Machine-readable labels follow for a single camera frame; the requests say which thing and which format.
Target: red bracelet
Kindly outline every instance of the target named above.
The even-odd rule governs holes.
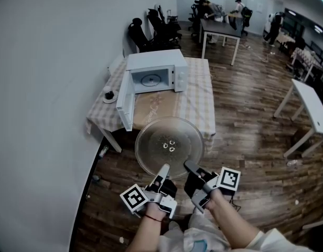
[[[157,219],[155,219],[155,218],[153,218],[153,217],[150,217],[150,216],[148,216],[148,215],[144,215],[144,216],[146,216],[146,217],[148,217],[148,218],[151,218],[151,219],[153,219],[154,221],[161,222],[161,220],[157,220]]]

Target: table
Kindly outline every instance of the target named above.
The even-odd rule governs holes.
[[[288,35],[285,35],[283,34],[282,32],[279,32],[276,40],[281,43],[281,44],[284,44],[285,42],[293,42],[295,43],[296,40],[294,40],[293,38],[291,38],[291,36],[288,36]]]
[[[323,134],[323,105],[318,95],[312,87],[295,79],[292,79],[292,85],[289,91],[287,92],[284,100],[282,101],[276,112],[273,114],[273,116],[275,118],[279,116],[286,102],[291,97],[291,94],[294,89],[297,91],[297,94],[299,95],[302,101],[302,105],[299,107],[299,109],[296,111],[296,113],[292,116],[291,119],[292,121],[294,121],[305,108],[308,116],[310,117],[312,128],[293,147],[291,147],[288,151],[284,153],[284,158],[288,157],[290,154],[296,151],[297,148],[299,148],[303,143],[305,143],[313,134]],[[322,143],[323,139],[309,147],[302,153],[302,157],[307,156],[310,152],[312,152]]]
[[[172,90],[140,93],[136,95],[133,129],[141,130],[151,121],[167,116],[180,117],[193,123],[201,132],[205,151],[210,152],[215,135],[214,97],[208,60],[187,58],[188,85],[183,92]],[[126,59],[117,67],[107,82],[113,90],[119,91]],[[108,139],[116,151],[121,147],[111,135],[111,132],[124,128],[117,113],[116,102],[106,104],[101,92],[87,114],[87,128],[90,131],[95,124]]]
[[[309,68],[307,75],[304,79],[304,82],[309,77],[314,66],[323,70],[322,65],[314,58],[314,56],[312,56],[312,54],[307,49],[302,50],[300,48],[296,48],[292,53],[291,57],[293,58],[292,65],[294,65],[294,62],[296,61],[297,58],[300,58],[303,61],[303,63],[306,65],[306,67]]]
[[[203,37],[203,47],[202,47],[202,55],[201,58],[204,59],[204,52],[206,51],[206,41],[207,41],[207,35],[217,35],[217,36],[223,36],[223,43],[222,46],[224,47],[225,44],[225,38],[233,38],[236,39],[236,47],[234,51],[234,56],[231,61],[231,65],[234,65],[237,50],[239,48],[240,38],[241,38],[241,31],[240,30],[234,30],[233,27],[230,26],[228,23],[219,23],[214,22],[210,19],[201,19],[201,25],[200,25],[200,35],[199,35],[199,42],[201,43],[201,34],[202,30],[204,31],[204,37]]]
[[[236,14],[236,13],[228,13],[227,14],[229,17],[231,17],[231,18],[243,18],[242,16],[239,16],[238,14]]]

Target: open microwave door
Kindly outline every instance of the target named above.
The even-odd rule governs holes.
[[[124,128],[127,131],[132,131],[132,124],[134,123],[135,86],[129,71],[124,72],[116,108]]]

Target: white microwave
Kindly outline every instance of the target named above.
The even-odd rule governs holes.
[[[179,49],[130,54],[116,108],[127,131],[132,131],[135,94],[187,89],[188,66]]]

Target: human hand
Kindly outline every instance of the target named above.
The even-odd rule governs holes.
[[[209,199],[208,203],[206,203],[206,205],[204,206],[209,211],[214,210],[214,208],[216,208],[216,206],[217,206],[217,203],[219,201],[221,201],[222,199],[224,199],[221,191],[218,188],[211,191],[209,197],[210,197],[210,199]]]
[[[160,210],[156,203],[148,203],[145,214],[158,221],[162,221],[166,216],[166,212]]]

